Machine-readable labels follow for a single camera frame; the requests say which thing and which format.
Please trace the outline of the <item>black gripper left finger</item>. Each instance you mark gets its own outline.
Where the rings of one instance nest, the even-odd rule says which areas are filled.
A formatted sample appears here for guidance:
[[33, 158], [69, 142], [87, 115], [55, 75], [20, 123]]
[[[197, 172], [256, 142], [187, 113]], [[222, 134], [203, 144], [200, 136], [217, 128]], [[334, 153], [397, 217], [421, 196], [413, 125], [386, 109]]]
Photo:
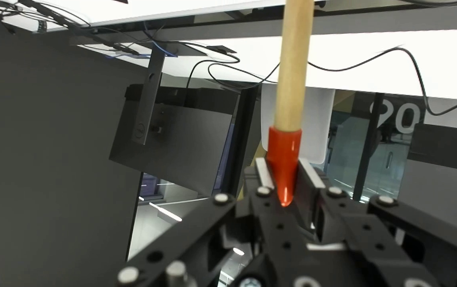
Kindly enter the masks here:
[[257, 158], [244, 174], [244, 190], [249, 200], [249, 211], [260, 222], [279, 222], [279, 200], [275, 180], [265, 158]]

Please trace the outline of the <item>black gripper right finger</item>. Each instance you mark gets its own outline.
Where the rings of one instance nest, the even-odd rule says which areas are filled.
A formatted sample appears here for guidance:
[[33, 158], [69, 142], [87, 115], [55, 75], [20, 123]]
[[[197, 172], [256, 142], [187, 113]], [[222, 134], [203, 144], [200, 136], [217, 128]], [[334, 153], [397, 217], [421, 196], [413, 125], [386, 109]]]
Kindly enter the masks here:
[[338, 217], [337, 204], [346, 198], [340, 187], [332, 187], [306, 158], [300, 160], [295, 208], [302, 228], [316, 230]]

